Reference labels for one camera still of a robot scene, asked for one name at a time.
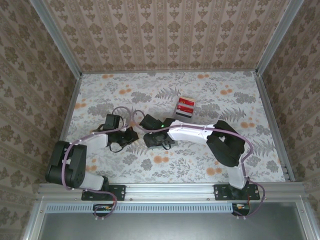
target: black mounting bracket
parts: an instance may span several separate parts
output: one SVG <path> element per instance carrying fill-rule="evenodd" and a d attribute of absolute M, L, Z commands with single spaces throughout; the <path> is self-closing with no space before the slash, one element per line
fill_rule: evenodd
<path fill-rule="evenodd" d="M 216 201 L 247 201 L 249 198 L 250 200 L 260 200 L 260 194 L 256 184 L 246 184 L 243 189 L 237 189 L 230 184 L 216 184 L 213 185 L 213 189 Z"/>
<path fill-rule="evenodd" d="M 124 201 L 126 197 L 126 185 L 109 185 L 108 192 L 116 196 L 117 201 Z M 82 201 L 112 201 L 113 197 L 109 194 L 82 191 Z"/>

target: wire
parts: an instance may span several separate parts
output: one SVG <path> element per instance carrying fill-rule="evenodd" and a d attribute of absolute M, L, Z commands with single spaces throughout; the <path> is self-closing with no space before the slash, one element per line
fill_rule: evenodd
<path fill-rule="evenodd" d="M 261 199 L 261 202 L 259 204 L 259 206 L 252 212 L 250 213 L 249 215 L 247 216 L 243 216 L 241 213 L 239 212 L 236 212 L 234 211 L 235 213 L 239 214 L 240 216 L 243 216 L 243 218 L 248 218 L 248 217 L 251 217 L 253 216 L 254 214 L 256 214 L 258 212 L 258 210 L 261 208 L 262 204 L 264 203 L 264 200 L 265 200 L 265 196 L 266 196 L 266 190 L 265 188 L 257 183 L 257 182 L 254 182 L 252 180 L 249 179 L 249 177 L 247 177 L 247 173 L 246 173 L 246 169 L 245 169 L 245 160 L 253 153 L 254 151 L 254 146 L 252 145 L 252 143 L 247 139 L 245 138 L 244 136 L 241 136 L 235 132 L 232 132 L 232 131 L 227 131 L 227 130 L 222 130 L 222 129 L 217 129 L 217 128 L 213 128 L 213 127 L 202 127 L 202 126 L 194 126 L 194 125 L 188 125 L 188 124 L 182 124 L 182 125 L 174 125 L 174 126 L 168 126 L 168 127 L 164 127 L 164 128 L 161 128 L 161 129 L 157 129 L 157 130 L 147 130 L 147 129 L 144 129 L 143 127 L 141 127 L 136 121 L 135 121 L 135 115 L 136 113 L 142 113 L 143 116 L 145 116 L 145 114 L 141 111 L 141 110 L 134 110 L 133 113 L 132 113 L 132 116 L 131 116 L 131 119 L 133 121 L 133 123 L 135 124 L 135 126 L 146 132 L 146 133 L 157 133 L 157 132 L 161 132 L 161 131 L 165 131 L 165 130 L 169 130 L 169 129 L 175 129 L 175 128 L 189 128 L 189 129 L 198 129 L 198 130 L 207 130 L 207 131 L 213 131 L 213 132 L 218 132 L 218 133 L 224 133 L 224 134 L 229 134 L 229 135 L 232 135 L 232 136 L 235 136 L 235 137 L 238 137 L 240 138 L 241 140 L 244 140 L 250 147 L 249 149 L 249 152 L 241 159 L 240 163 L 241 163 L 241 167 L 242 167 L 242 172 L 243 172 L 243 175 L 245 176 L 245 179 L 252 183 L 252 184 L 256 184 L 257 186 L 259 186 L 261 189 L 262 189 L 262 199 Z"/>
<path fill-rule="evenodd" d="M 119 109 L 119 108 L 122 108 L 122 109 L 125 109 L 128 111 L 129 113 L 129 123 L 131 121 L 131 118 L 132 118 L 132 114 L 131 114 L 131 111 L 129 108 L 127 108 L 126 106 L 118 106 L 116 107 L 112 112 L 114 112 L 116 109 Z M 72 189 L 72 187 L 68 187 L 67 184 L 66 184 L 66 164 L 67 164 L 67 159 L 68 159 L 68 156 L 69 156 L 69 153 L 72 149 L 72 147 L 78 143 L 80 143 L 81 141 L 85 141 L 89 138 L 91 138 L 92 136 L 96 136 L 96 135 L 101 135 L 101 134 L 108 134 L 108 133 L 114 133 L 114 132 L 117 132 L 119 130 L 122 130 L 126 127 L 128 127 L 129 125 L 126 124 L 120 128 L 117 128 L 117 129 L 113 129 L 113 130 L 107 130 L 107 131 L 100 131 L 100 132 L 92 132 L 91 134 L 87 135 L 87 136 L 84 136 L 78 140 L 75 140 L 74 142 L 72 142 L 69 147 L 67 148 L 65 154 L 64 154 L 64 157 L 63 157 L 63 160 L 62 160 L 62 170 L 61 170 L 61 181 L 62 181 L 62 185 L 64 186 L 64 188 L 68 191 L 70 191 Z"/>
<path fill-rule="evenodd" d="M 104 125 L 104 124 L 100 124 L 100 125 L 98 126 L 98 128 L 95 129 L 95 130 L 93 130 L 92 132 L 101 132 L 101 131 L 102 131 L 101 128 L 103 127 L 103 125 Z"/>
<path fill-rule="evenodd" d="M 116 207 L 117 207 L 118 201 L 117 201 L 116 195 L 114 195 L 112 192 L 109 192 L 109 191 L 96 191 L 96 190 L 92 190 L 92 189 L 88 189 L 88 191 L 89 191 L 89 192 L 92 192 L 92 193 L 96 193 L 96 194 L 108 194 L 108 195 L 111 195 L 111 196 L 113 197 L 113 207 L 112 207 L 112 209 L 110 210 L 110 212 L 109 212 L 106 216 L 103 216 L 103 217 L 101 217 L 101 218 L 108 218 L 108 217 L 110 217 L 110 215 L 114 212 L 114 210 L 115 210 Z M 102 205 L 98 205 L 98 206 L 96 206 L 96 208 L 94 209 L 93 215 L 96 217 L 96 219 L 99 218 L 99 216 L 97 216 L 97 210 L 98 210 L 100 207 L 102 207 L 102 206 L 104 206 L 104 205 L 103 205 L 103 204 L 102 204 Z"/>
<path fill-rule="evenodd" d="M 120 153 L 122 150 L 123 150 L 124 148 L 122 147 L 120 150 L 118 150 L 118 151 L 112 151 L 111 150 L 111 144 L 109 145 L 109 150 L 111 151 L 111 152 L 113 152 L 113 153 Z"/>
<path fill-rule="evenodd" d="M 249 209 L 250 209 L 250 196 L 249 196 L 249 193 L 248 193 L 248 201 L 246 202 L 246 204 L 249 205 Z"/>
<path fill-rule="evenodd" d="M 163 147 L 165 150 L 170 150 L 170 149 L 171 149 L 171 144 L 169 144 L 169 148 L 166 148 L 165 145 L 164 145 L 164 143 L 162 143 L 161 145 L 162 145 L 162 147 Z"/>

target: fern leaf pattern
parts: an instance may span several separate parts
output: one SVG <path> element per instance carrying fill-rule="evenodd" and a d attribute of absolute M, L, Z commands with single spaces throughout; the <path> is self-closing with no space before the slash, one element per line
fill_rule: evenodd
<path fill-rule="evenodd" d="M 118 106 L 142 110 L 155 119 L 172 118 L 180 96 L 195 99 L 191 122 L 226 121 L 254 146 L 244 162 L 253 181 L 283 181 L 276 146 L 256 87 L 254 72 L 152 72 L 84 74 L 68 129 L 73 142 L 97 129 Z M 87 157 L 86 169 L 112 183 L 214 183 L 228 182 L 228 172 L 208 146 L 178 141 L 171 149 L 147 148 L 145 133 L 137 129 L 123 108 L 123 117 L 139 139 L 118 153 L 103 148 Z M 134 116 L 139 123 L 141 113 Z"/>

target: small box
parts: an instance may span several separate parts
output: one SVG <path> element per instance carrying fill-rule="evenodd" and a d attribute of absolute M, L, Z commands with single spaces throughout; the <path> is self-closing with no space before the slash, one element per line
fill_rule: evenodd
<path fill-rule="evenodd" d="M 192 98 L 181 96 L 176 104 L 173 117 L 184 123 L 191 123 L 196 101 Z"/>

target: aluminum frame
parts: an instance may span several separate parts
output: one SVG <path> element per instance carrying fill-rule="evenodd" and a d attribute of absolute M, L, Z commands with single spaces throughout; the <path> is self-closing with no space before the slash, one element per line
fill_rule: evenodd
<path fill-rule="evenodd" d="M 215 69 L 158 69 L 158 70 L 126 70 L 126 71 L 84 71 L 82 74 L 156 74 L 156 73 L 213 73 L 213 72 L 254 72 L 254 68 L 215 68 Z"/>
<path fill-rule="evenodd" d="M 127 204 L 157 203 L 237 203 L 241 201 L 216 201 L 215 184 L 222 183 L 124 183 Z M 302 182 L 261 182 L 266 191 L 266 203 L 295 203 L 299 217 L 308 240 L 320 239 L 319 228 L 315 216 L 308 203 L 307 194 Z M 44 222 L 47 204 L 72 203 L 83 204 L 82 191 L 74 189 L 66 191 L 62 186 L 44 183 L 38 190 L 38 196 L 26 228 L 24 240 L 37 240 Z M 86 201 L 86 203 L 105 204 L 110 201 Z"/>
<path fill-rule="evenodd" d="M 69 104 L 69 108 L 68 108 L 68 111 L 66 112 L 66 116 L 65 116 L 64 123 L 63 123 L 61 135 L 60 135 L 60 138 L 59 138 L 59 140 L 61 140 L 61 141 L 65 141 L 67 136 L 68 136 L 68 131 L 69 131 L 72 115 L 73 115 L 74 110 L 75 110 L 78 94 L 79 94 L 80 87 L 81 87 L 81 82 L 82 82 L 81 78 L 77 79 L 76 82 L 75 82 L 73 93 L 72 93 L 72 97 L 71 97 L 70 104 Z"/>
<path fill-rule="evenodd" d="M 285 149 L 285 145 L 284 145 L 284 142 L 281 138 L 281 134 L 280 134 L 280 131 L 278 128 L 276 117 L 275 117 L 274 112 L 272 110 L 272 106 L 271 106 L 271 103 L 270 103 L 270 100 L 268 97 L 268 93 L 267 93 L 264 81 L 262 79 L 261 74 L 259 74 L 259 73 L 256 74 L 254 76 L 254 78 L 255 78 L 256 86 L 258 88 L 258 91 L 259 91 L 259 94 L 261 97 L 261 102 L 262 102 L 262 105 L 264 108 L 265 116 L 266 116 L 266 119 L 267 119 L 269 126 L 270 126 L 270 131 L 271 131 L 272 138 L 274 141 L 275 149 L 278 153 L 278 156 L 279 156 L 281 163 L 284 165 L 284 167 L 287 170 L 288 179 L 290 181 L 294 182 L 296 180 L 295 176 L 294 176 L 294 172 L 291 168 L 290 161 L 289 161 L 286 149 Z"/>

